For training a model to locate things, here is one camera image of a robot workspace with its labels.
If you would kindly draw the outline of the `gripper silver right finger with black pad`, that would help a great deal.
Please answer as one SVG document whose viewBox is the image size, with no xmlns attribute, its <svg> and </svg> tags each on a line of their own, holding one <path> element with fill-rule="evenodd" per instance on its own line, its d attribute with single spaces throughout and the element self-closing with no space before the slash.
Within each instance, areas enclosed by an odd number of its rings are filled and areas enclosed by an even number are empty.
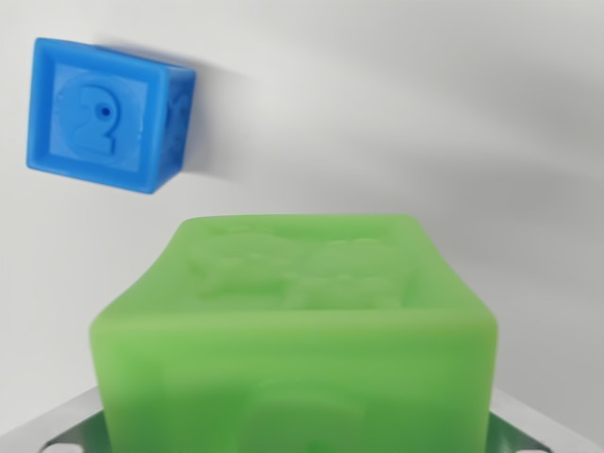
<svg viewBox="0 0 604 453">
<path fill-rule="evenodd" d="M 486 452 L 602 452 L 603 447 L 494 388 Z"/>
</svg>

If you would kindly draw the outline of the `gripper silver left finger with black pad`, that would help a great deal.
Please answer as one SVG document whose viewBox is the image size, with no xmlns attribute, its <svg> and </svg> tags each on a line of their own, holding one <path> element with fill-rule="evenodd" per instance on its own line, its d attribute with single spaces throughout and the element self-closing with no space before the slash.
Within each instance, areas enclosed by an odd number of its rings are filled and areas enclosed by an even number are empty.
<svg viewBox="0 0 604 453">
<path fill-rule="evenodd" d="M 97 388 L 1 436 L 2 452 L 43 452 L 51 445 L 74 445 L 80 452 L 109 452 Z"/>
</svg>

